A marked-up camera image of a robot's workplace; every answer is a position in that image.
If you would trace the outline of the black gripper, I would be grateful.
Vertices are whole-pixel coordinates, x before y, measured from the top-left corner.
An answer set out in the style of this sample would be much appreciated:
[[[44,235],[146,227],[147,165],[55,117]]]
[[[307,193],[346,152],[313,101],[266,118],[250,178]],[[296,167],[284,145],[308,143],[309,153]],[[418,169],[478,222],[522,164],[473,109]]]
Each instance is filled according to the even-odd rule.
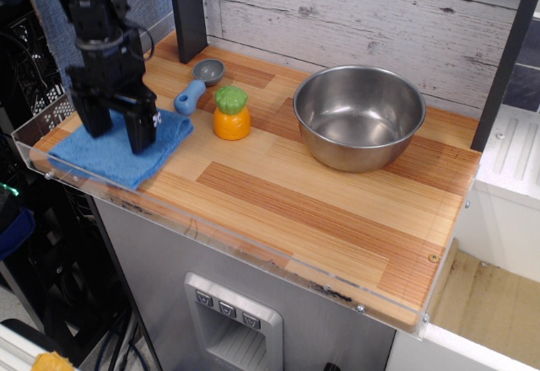
[[[156,140],[159,112],[155,94],[143,83],[145,58],[136,29],[117,29],[103,40],[76,39],[82,67],[67,70],[71,97],[93,138],[112,128],[109,110],[124,114],[131,150],[140,154]]]

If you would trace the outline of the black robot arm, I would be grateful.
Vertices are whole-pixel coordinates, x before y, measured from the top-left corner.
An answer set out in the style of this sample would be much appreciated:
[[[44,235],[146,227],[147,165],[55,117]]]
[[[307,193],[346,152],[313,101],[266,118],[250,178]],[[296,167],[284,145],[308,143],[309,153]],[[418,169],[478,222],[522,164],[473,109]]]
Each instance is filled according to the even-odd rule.
[[[127,0],[59,0],[76,35],[83,66],[67,68],[71,95],[86,131],[100,137],[123,115],[131,150],[143,152],[160,122],[156,96],[143,83],[145,58]]]

